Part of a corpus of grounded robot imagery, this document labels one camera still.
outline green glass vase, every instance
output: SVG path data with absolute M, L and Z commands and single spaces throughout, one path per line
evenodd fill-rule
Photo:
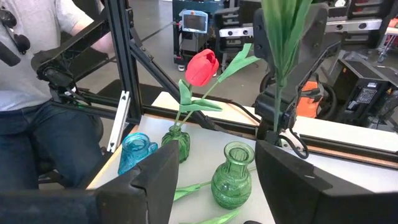
M 162 146 L 169 143 L 171 140 L 178 141 L 178 147 L 180 151 L 180 163 L 186 161 L 189 156 L 191 139 L 188 133 L 182 132 L 178 126 L 171 126 L 168 133 L 162 138 Z
M 248 165 L 254 159 L 253 149 L 243 142 L 231 142 L 224 148 L 225 163 L 218 166 L 211 180 L 211 192 L 225 209 L 243 205 L 251 194 Z

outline vase rim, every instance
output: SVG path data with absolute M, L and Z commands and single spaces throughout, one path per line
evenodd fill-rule
M 127 147 L 127 145 L 131 141 L 142 141 L 144 143 L 144 145 L 142 147 L 140 147 L 140 148 L 129 149 Z M 127 150 L 127 151 L 132 151 L 132 152 L 141 151 L 143 149 L 146 149 L 146 148 L 149 147 L 149 145 L 150 145 L 150 139 L 144 133 L 132 133 L 132 134 L 129 134 L 126 138 L 123 139 L 123 142 L 122 142 L 123 149 Z
M 178 125 L 173 125 L 173 126 L 171 126 L 171 127 L 169 127 L 169 131 L 170 132 L 179 132 L 179 131 L 181 131 L 181 127 L 179 127 Z
M 231 155 L 233 149 L 242 149 L 245 152 L 244 158 L 234 158 L 234 156 Z M 229 161 L 237 165 L 248 165 L 254 160 L 253 148 L 248 144 L 239 141 L 228 143 L 224 148 L 224 155 Z

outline monitor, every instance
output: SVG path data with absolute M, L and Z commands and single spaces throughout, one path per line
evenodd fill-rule
M 182 12 L 182 30 L 207 34 L 208 14 L 202 11 L 185 10 Z

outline orange object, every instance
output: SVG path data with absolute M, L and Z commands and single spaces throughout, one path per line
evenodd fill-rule
M 309 80 L 302 89 L 297 105 L 297 115 L 316 118 L 322 97 L 323 90 L 321 90 L 318 80 Z
M 388 27 L 395 28 L 397 23 L 398 23 L 398 19 L 391 19 L 390 23 L 388 24 Z

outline tabletop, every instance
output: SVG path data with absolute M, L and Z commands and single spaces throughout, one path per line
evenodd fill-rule
M 161 143 L 162 136 L 173 125 L 173 121 L 151 116 L 143 116 L 138 128 L 147 134 L 150 140 Z M 254 148 L 255 141 L 226 133 L 203 129 L 195 124 L 184 124 L 182 130 L 191 137 L 191 150 L 188 159 L 180 164 L 177 187 L 186 187 L 211 180 L 216 168 L 225 161 L 223 148 L 231 141 L 242 141 Z M 97 188 L 118 176 L 121 148 L 119 148 L 104 169 L 97 175 L 89 188 Z M 398 190 L 398 172 L 364 164 L 358 164 L 329 157 L 310 155 L 306 160 L 315 166 L 360 185 L 373 192 Z M 274 223 L 267 200 L 262 192 L 256 171 L 252 171 L 252 194 L 249 200 L 239 208 L 239 215 L 230 223 L 244 223 L 255 220 L 261 223 Z M 218 206 L 213 200 L 210 186 L 181 198 L 173 204 L 169 223 L 200 222 L 230 212 Z

